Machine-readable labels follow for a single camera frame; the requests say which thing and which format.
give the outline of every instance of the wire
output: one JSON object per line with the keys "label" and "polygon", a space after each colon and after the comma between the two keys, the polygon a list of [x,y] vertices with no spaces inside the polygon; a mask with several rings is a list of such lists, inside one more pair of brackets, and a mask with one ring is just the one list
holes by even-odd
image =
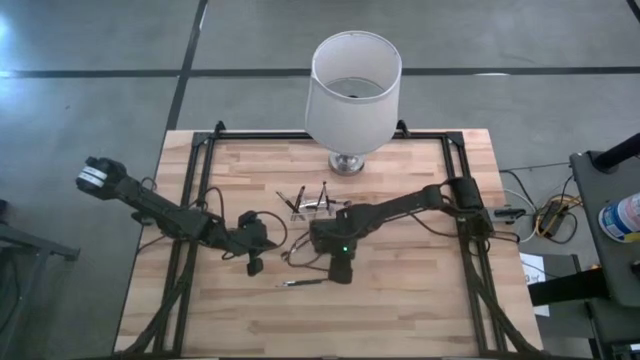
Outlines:
{"label": "wire", "polygon": [[[581,206],[582,201],[580,200],[579,197],[570,196],[566,194],[567,186],[569,185],[569,181],[571,181],[572,178],[573,178],[573,175],[569,176],[562,186],[562,192],[560,193],[560,195],[552,196],[549,200],[547,200],[546,204],[542,208],[540,208],[536,213],[536,215],[534,215],[533,217],[533,231],[538,236],[545,237],[547,240],[559,245],[564,245],[569,241],[571,241],[576,235],[576,232],[578,231],[578,218],[573,213],[570,213],[569,210],[576,206]],[[547,227],[545,229],[540,229],[540,224],[542,222],[542,219],[549,214],[549,209],[551,207],[551,204],[554,202],[559,202],[560,208],[556,211],[555,214],[553,214],[553,216],[549,220],[549,224],[547,225]],[[573,226],[573,229],[571,230],[571,234],[567,239],[556,240],[552,236],[547,236],[547,233],[561,215],[568,215],[572,217],[574,220],[574,226]]]}
{"label": "wire", "polygon": [[489,236],[490,238],[498,239],[498,240],[511,241],[511,242],[516,243],[516,244],[520,244],[520,242],[521,242],[521,241],[520,241],[520,235],[518,235],[518,234],[516,234],[516,233],[514,233],[514,232],[511,232],[511,231],[497,231],[497,230],[495,230],[493,233],[494,233],[494,234],[506,234],[506,235],[511,235],[511,236],[515,237],[515,239],[509,239],[509,238],[505,238],[505,237],[501,237],[501,236],[495,236],[495,235],[491,235],[491,236]]}
{"label": "wire", "polygon": [[151,182],[151,188],[149,188],[149,190],[156,191],[156,189],[158,188],[158,184],[156,183],[155,180],[153,180],[150,176],[145,176],[140,181],[140,186],[144,187],[145,181],[150,181]]}
{"label": "wire", "polygon": [[[535,205],[533,205],[533,203],[530,203],[529,200],[527,200],[527,198],[525,198],[523,195],[521,195],[521,194],[519,194],[519,193],[517,193],[517,192],[515,192],[513,190],[510,190],[510,189],[503,189],[503,190],[508,192],[508,193],[510,193],[510,194],[513,194],[513,195],[519,197],[520,199],[522,199],[522,201],[527,203],[527,205],[529,205],[529,207],[531,207],[531,210],[533,210],[533,214],[530,215],[530,216],[535,216],[536,215],[536,213],[538,212],[538,209],[535,207]],[[536,230],[533,229],[533,230],[531,230],[531,234],[529,234],[529,236],[527,236],[524,240],[521,240],[520,243],[526,243],[527,241],[533,239],[533,237],[535,235],[536,235]]]}
{"label": "wire", "polygon": [[542,164],[542,165],[522,166],[522,167],[515,167],[515,168],[508,168],[508,169],[500,169],[500,172],[507,171],[507,170],[508,171],[533,170],[533,169],[540,169],[540,168],[545,168],[545,167],[561,166],[561,165],[569,165],[569,162],[565,161],[565,162],[561,162],[561,163],[550,163],[550,164]]}
{"label": "wire", "polygon": [[[207,189],[207,191],[204,192],[204,194],[202,194],[202,197],[206,199],[207,194],[211,191],[211,190],[215,190],[218,193],[218,197],[220,198],[220,217],[221,218],[225,218],[224,216],[224,197],[222,196],[222,191],[220,190],[220,188],[218,188],[217,186],[211,186]],[[207,204],[207,209],[209,208],[209,203],[207,201],[204,202],[205,204]]]}
{"label": "wire", "polygon": [[522,265],[528,266],[528,267],[530,267],[530,268],[532,268],[532,269],[536,269],[536,270],[540,271],[541,273],[543,273],[543,274],[547,275],[548,277],[552,277],[552,278],[554,278],[554,279],[557,279],[557,278],[559,278],[559,277],[560,277],[560,276],[557,276],[557,275],[549,274],[548,272],[546,272],[546,271],[544,271],[544,270],[540,269],[539,267],[537,267],[537,266],[533,266],[533,265],[531,265],[531,264],[527,264],[526,262],[524,262],[524,261],[522,261],[522,260],[521,260],[521,262],[522,262]]}
{"label": "wire", "polygon": [[142,252],[142,250],[143,250],[144,248],[146,248],[147,246],[151,246],[151,245],[153,245],[153,244],[157,243],[158,241],[160,241],[160,240],[162,240],[162,239],[164,239],[164,238],[166,238],[166,237],[167,237],[167,235],[162,235],[162,236],[158,237],[157,239],[151,240],[151,241],[149,241],[148,243],[146,243],[146,244],[144,244],[144,245],[140,246],[140,247],[138,248],[138,251],[136,252],[136,255],[137,255],[137,254],[140,254],[140,252]]}
{"label": "wire", "polygon": [[231,252],[229,251],[225,251],[224,254],[222,254],[222,256],[220,257],[222,260],[231,260],[233,258],[235,258],[236,256],[233,255]]}
{"label": "wire", "polygon": [[[531,205],[531,207],[533,208],[533,211],[534,211],[534,212],[535,212],[536,210],[538,210],[538,209],[536,208],[536,206],[534,205],[534,201],[533,201],[533,199],[531,198],[531,196],[529,196],[529,193],[527,192],[527,189],[524,187],[524,184],[522,184],[522,181],[520,180],[520,177],[518,177],[518,175],[516,175],[516,173],[514,173],[514,172],[513,172],[513,171],[511,171],[511,170],[500,170],[500,172],[501,172],[501,173],[504,173],[504,174],[509,174],[509,175],[513,176],[513,177],[514,177],[514,179],[516,179],[516,181],[518,182],[518,185],[520,185],[520,188],[522,189],[522,192],[524,193],[524,196],[526,196],[526,197],[527,197],[527,199],[526,199],[526,200],[525,200],[525,199],[523,199],[523,200],[525,200],[525,202],[527,202],[529,205]],[[515,195],[516,195],[516,196],[518,196],[518,197],[521,197],[521,196],[520,196],[520,194],[516,193],[515,191],[511,191],[511,190],[509,190],[509,192],[510,192],[510,193],[512,193],[512,194],[515,194]]]}
{"label": "wire", "polygon": [[[489,239],[487,239],[487,238],[482,239],[482,241],[476,241],[475,244],[476,244],[476,246],[478,246],[478,244],[483,244],[484,247],[485,247],[484,248],[484,252],[487,253],[487,254],[489,253],[489,250],[491,250],[491,241],[489,241]],[[469,254],[471,254],[473,256],[478,256],[478,254],[476,254],[473,251],[471,251],[471,241],[469,242],[469,248],[467,249],[467,251],[469,251]]]}
{"label": "wire", "polygon": [[284,253],[282,253],[281,257],[282,259],[287,263],[287,265],[289,265],[290,267],[293,268],[307,268],[307,269],[312,269],[312,270],[318,270],[318,271],[326,271],[328,272],[328,269],[323,269],[323,268],[319,268],[319,267],[315,267],[312,266],[312,264],[314,264],[316,261],[318,261],[320,259],[320,257],[322,257],[323,254],[317,254],[315,258],[302,263],[302,264],[294,264],[291,262],[291,256],[293,255],[294,252],[300,250],[302,247],[304,247],[305,245],[309,244],[311,242],[311,239],[307,239],[305,241],[303,241],[300,245],[298,245],[298,242],[300,240],[302,240],[304,237],[306,237],[307,235],[309,235],[309,231],[305,232],[304,234],[300,235],[300,237],[298,237],[293,244],[291,244],[291,247],[289,248],[289,251],[286,251]]}
{"label": "wire", "polygon": [[576,232],[578,231],[578,218],[570,212],[568,212],[567,215],[571,216],[574,221],[573,229],[571,230],[571,234],[569,235],[569,237],[566,240],[556,240],[553,237],[547,237],[547,240],[558,245],[564,245],[573,239],[573,237],[576,235]]}
{"label": "wire", "polygon": [[281,247],[282,245],[284,245],[284,243],[287,242],[287,239],[289,238],[289,229],[287,229],[287,224],[284,223],[284,220],[282,220],[282,218],[274,213],[272,213],[271,211],[256,211],[256,215],[260,215],[260,214],[266,214],[266,215],[271,215],[272,217],[274,217],[276,220],[278,220],[280,222],[280,224],[282,225],[282,228],[284,229],[284,238],[282,239],[282,241],[276,245],[275,247],[266,247],[263,248],[263,250],[273,250],[273,249],[277,249],[279,247]]}
{"label": "wire", "polygon": [[418,217],[415,216],[414,214],[410,214],[410,213],[407,213],[407,214],[409,214],[409,216],[411,216],[415,221],[417,221],[418,224],[420,224],[423,228],[427,229],[428,231],[430,231],[430,232],[432,232],[432,233],[434,233],[436,235],[446,236],[446,237],[451,237],[451,238],[458,237],[457,234],[447,234],[447,233],[443,233],[443,232],[434,230],[434,229],[430,228],[429,225],[425,224],[422,220],[418,219]]}
{"label": "wire", "polygon": [[7,325],[9,325],[9,321],[11,320],[11,318],[13,317],[16,308],[18,307],[18,304],[20,303],[20,283],[18,281],[18,265],[16,264],[16,260],[13,258],[13,256],[9,257],[9,262],[11,263],[11,267],[13,270],[13,282],[15,284],[15,289],[16,289],[16,300],[13,303],[13,306],[11,307],[11,310],[9,311],[9,314],[7,315],[7,318],[4,320],[4,322],[2,323],[2,325],[0,326],[0,334],[2,334],[2,332],[4,332],[4,330],[7,328]]}

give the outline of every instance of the wooden tabletop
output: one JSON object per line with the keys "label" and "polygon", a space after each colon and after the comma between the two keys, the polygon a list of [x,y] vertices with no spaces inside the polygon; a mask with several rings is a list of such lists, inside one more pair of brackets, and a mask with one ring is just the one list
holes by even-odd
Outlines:
{"label": "wooden tabletop", "polygon": [[[488,131],[461,131],[485,205],[504,205]],[[176,203],[192,134],[168,132],[158,167],[157,191]],[[333,174],[327,156],[327,150],[312,140],[216,143],[210,185],[224,194],[227,225],[235,226],[247,210],[268,210],[285,219],[289,238],[282,250],[262,255],[264,271],[255,277],[245,273],[246,257],[223,261],[222,251],[200,248],[183,356],[476,355],[458,240],[433,235],[411,218],[385,224],[359,241],[351,285],[277,287],[284,281],[326,274],[291,268],[281,261],[281,252],[308,229],[308,223],[290,221],[291,212],[275,191],[295,197],[305,185],[312,197],[327,181],[332,198],[375,204],[446,179],[441,146],[432,140],[391,141],[370,154],[362,173],[354,177]],[[216,193],[209,193],[207,200],[209,210],[220,214]],[[437,230],[455,233],[454,221],[442,213],[418,216]],[[282,225],[261,218],[269,238],[280,242]],[[141,244],[159,235],[157,229],[148,228]],[[160,305],[170,245],[170,240],[162,240],[138,255],[117,350],[133,342]],[[310,246],[301,249],[293,262],[311,259],[312,251]],[[528,341],[541,348],[517,246],[494,240],[489,258],[500,305]],[[328,256],[317,266],[327,267]],[[489,317],[486,309],[483,312],[491,339]],[[170,321],[169,334],[174,323]],[[172,339],[167,338],[167,345]]]}

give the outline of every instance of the gray floor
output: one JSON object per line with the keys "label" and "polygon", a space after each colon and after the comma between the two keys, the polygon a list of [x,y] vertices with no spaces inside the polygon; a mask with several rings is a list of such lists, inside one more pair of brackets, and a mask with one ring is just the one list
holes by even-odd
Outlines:
{"label": "gray floor", "polygon": [[[197,4],[0,0],[0,74],[179,69]],[[349,29],[389,38],[407,67],[640,65],[640,24],[624,0],[210,0],[193,67],[306,68],[319,42]],[[21,357],[111,350],[140,227],[123,204],[78,192],[74,178],[89,155],[120,159],[138,178],[153,175],[176,84],[0,78],[0,198],[12,204],[9,220],[82,248],[77,263],[49,265]],[[299,77],[191,79],[177,128],[218,120],[233,129],[302,128],[307,86]],[[489,128],[500,167],[510,168],[566,161],[638,132],[638,94],[640,75],[406,76],[400,115],[413,128]],[[520,172],[534,199],[569,174],[567,167]],[[513,179],[504,182],[519,190]],[[577,215],[573,242],[532,240],[522,250],[597,263]],[[529,228],[522,224],[521,235]],[[584,354],[573,340],[545,346]]]}

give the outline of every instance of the lamp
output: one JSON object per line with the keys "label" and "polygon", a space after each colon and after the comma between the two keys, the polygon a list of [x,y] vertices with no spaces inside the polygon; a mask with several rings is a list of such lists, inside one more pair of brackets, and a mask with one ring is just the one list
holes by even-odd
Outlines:
{"label": "lamp", "polygon": [[330,150],[329,166],[355,175],[365,155],[389,141],[398,122],[402,59],[383,37],[347,31],[313,54],[306,130]]}

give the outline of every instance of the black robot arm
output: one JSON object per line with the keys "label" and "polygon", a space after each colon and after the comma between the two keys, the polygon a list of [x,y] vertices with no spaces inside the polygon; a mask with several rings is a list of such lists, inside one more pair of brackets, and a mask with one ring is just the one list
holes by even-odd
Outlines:
{"label": "black robot arm", "polygon": [[[441,192],[443,185],[451,187],[455,203],[445,201],[449,198]],[[331,254],[329,280],[350,284],[353,273],[351,260],[355,257],[358,239],[386,222],[426,210],[439,210],[464,218],[473,237],[486,237],[493,232],[475,180],[453,178],[381,204],[352,205],[338,211],[335,219],[313,220],[309,229],[311,243],[317,253]]]}
{"label": "black robot arm", "polygon": [[173,239],[196,239],[202,245],[234,256],[248,253],[250,276],[262,270],[262,261],[257,256],[276,247],[267,239],[267,228],[253,211],[240,216],[236,229],[228,230],[222,217],[197,208],[180,207],[145,188],[128,176],[125,166],[117,161],[89,157],[85,163],[76,178],[79,190],[101,200],[124,202],[137,210],[132,214],[136,221],[142,223],[143,218],[152,218],[163,234]]}

